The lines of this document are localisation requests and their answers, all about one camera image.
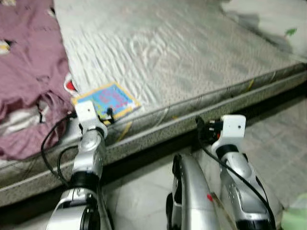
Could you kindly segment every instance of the pink cloth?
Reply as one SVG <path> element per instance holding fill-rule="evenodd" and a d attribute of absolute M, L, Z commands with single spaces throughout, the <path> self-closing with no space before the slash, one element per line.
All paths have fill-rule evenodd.
<path fill-rule="evenodd" d="M 0 40 L 10 41 L 10 52 L 0 55 L 0 122 L 11 111 L 28 108 L 40 99 L 49 106 L 46 122 L 0 137 L 0 159 L 25 159 L 40 151 L 53 125 L 72 110 L 63 83 L 69 72 L 59 25 L 52 17 L 52 0 L 0 1 Z M 65 124 L 47 146 L 63 134 Z"/>

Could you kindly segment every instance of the white floor tile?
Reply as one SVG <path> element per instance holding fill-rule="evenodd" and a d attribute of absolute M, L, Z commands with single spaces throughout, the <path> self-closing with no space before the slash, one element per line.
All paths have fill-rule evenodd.
<path fill-rule="evenodd" d="M 136 230 L 166 230 L 166 213 L 163 209 L 134 222 Z"/>
<path fill-rule="evenodd" d="M 138 219 L 165 208 L 169 191 L 143 180 L 135 180 L 121 187 L 116 214 Z"/>
<path fill-rule="evenodd" d="M 45 213 L 20 225 L 9 226 L 4 230 L 46 230 L 52 212 Z"/>
<path fill-rule="evenodd" d="M 173 185 L 173 173 L 172 173 L 173 161 L 161 166 L 146 175 L 139 178 L 139 180 L 152 183 L 156 186 L 163 187 L 166 190 L 171 191 Z"/>
<path fill-rule="evenodd" d="M 122 186 L 122 180 L 116 180 L 102 188 L 107 209 L 111 216 L 115 215 L 118 197 Z"/>
<path fill-rule="evenodd" d="M 113 217 L 114 222 L 114 230 L 136 230 L 137 226 L 134 225 L 133 221 L 126 218 L 121 217 L 119 215 L 115 215 Z"/>
<path fill-rule="evenodd" d="M 268 185 L 275 192 L 281 203 L 287 207 L 298 195 L 307 192 L 307 167 L 298 159 L 282 169 L 269 180 Z"/>

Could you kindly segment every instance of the black wire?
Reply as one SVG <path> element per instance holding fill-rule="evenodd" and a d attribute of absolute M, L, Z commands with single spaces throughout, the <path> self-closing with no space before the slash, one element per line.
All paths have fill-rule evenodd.
<path fill-rule="evenodd" d="M 67 115 L 66 117 L 60 119 L 49 131 L 49 133 L 46 135 L 45 139 L 43 140 L 41 147 L 40 147 L 40 152 L 42 155 L 42 158 L 44 160 L 44 163 L 46 165 L 46 167 L 49 169 L 49 171 L 57 178 L 59 179 L 63 184 L 65 184 L 66 186 L 69 186 L 66 180 L 63 180 L 52 168 L 52 166 L 50 165 L 50 163 L 48 162 L 47 158 L 46 158 L 46 153 L 45 153 L 45 143 L 48 140 L 48 138 L 50 137 L 50 135 L 52 134 L 52 132 L 65 120 L 69 120 L 72 117 L 75 117 L 76 114 L 72 113 Z"/>
<path fill-rule="evenodd" d="M 270 219 L 273 225 L 273 229 L 276 229 L 275 226 L 275 217 L 274 214 L 270 208 L 269 203 L 262 197 L 262 195 L 242 176 L 240 176 L 235 170 L 233 170 L 231 167 L 229 167 L 227 164 L 225 164 L 224 162 L 222 162 L 220 159 L 218 159 L 217 157 L 215 157 L 212 153 L 210 153 L 206 147 L 204 146 L 203 142 L 201 141 L 200 137 L 198 138 L 198 141 L 201 145 L 201 148 L 205 151 L 205 153 L 207 155 L 209 155 L 212 159 L 214 159 L 216 162 L 218 162 L 220 165 L 222 165 L 223 167 L 225 167 L 226 169 L 228 169 L 229 171 L 231 171 L 234 175 L 236 175 L 247 187 L 249 187 L 256 195 L 257 197 L 262 201 L 262 203 L 265 205 L 266 209 L 269 212 L 270 215 Z"/>
<path fill-rule="evenodd" d="M 70 150 L 70 149 L 75 149 L 76 147 L 78 147 L 78 145 L 70 146 L 70 147 L 64 149 L 64 150 L 59 154 L 59 156 L 58 156 L 58 162 L 57 162 L 58 176 L 61 178 L 61 181 L 65 181 L 66 184 L 69 184 L 69 182 L 65 179 L 65 177 L 64 177 L 63 174 L 62 174 L 62 170 L 61 170 L 61 158 L 62 158 L 63 154 L 64 154 L 66 151 L 68 151 L 68 150 Z"/>
<path fill-rule="evenodd" d="M 266 198 L 267 202 L 269 202 L 267 193 L 265 192 L 264 187 L 263 187 L 263 185 L 261 184 L 261 181 L 259 180 L 259 178 L 258 178 L 257 176 L 256 176 L 256 181 L 258 182 L 258 184 L 260 185 L 260 187 L 263 189 L 264 194 L 265 194 L 265 198 Z"/>

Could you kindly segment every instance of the book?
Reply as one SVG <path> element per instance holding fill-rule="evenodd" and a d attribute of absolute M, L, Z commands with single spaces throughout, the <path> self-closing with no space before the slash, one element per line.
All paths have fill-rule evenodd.
<path fill-rule="evenodd" d="M 117 82 L 103 85 L 98 89 L 74 97 L 72 98 L 72 103 L 76 105 L 77 103 L 88 100 L 93 102 L 97 114 L 100 119 L 103 120 L 109 117 L 106 114 L 108 108 L 112 108 L 113 117 L 115 120 L 118 120 L 141 106 L 141 104 Z"/>

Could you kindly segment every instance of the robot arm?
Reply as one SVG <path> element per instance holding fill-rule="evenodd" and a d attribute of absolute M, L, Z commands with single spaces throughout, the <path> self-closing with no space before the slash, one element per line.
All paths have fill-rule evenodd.
<path fill-rule="evenodd" d="M 203 127 L 208 129 L 203 132 L 211 131 L 212 136 L 216 136 L 216 141 L 212 144 L 212 152 L 241 177 L 239 178 L 228 168 L 221 167 L 220 199 L 228 213 L 232 214 L 239 230 L 273 230 L 275 229 L 274 216 L 268 205 L 265 191 L 247 156 L 241 152 L 245 123 L 246 118 L 242 115 L 224 115 L 221 121 L 203 123 Z"/>
<path fill-rule="evenodd" d="M 83 137 L 73 163 L 70 189 L 57 204 L 47 230 L 110 230 L 100 192 L 107 127 L 97 117 L 91 101 L 75 107 Z"/>
<path fill-rule="evenodd" d="M 173 162 L 173 192 L 167 197 L 168 230 L 219 230 L 207 181 L 198 162 L 178 154 Z"/>

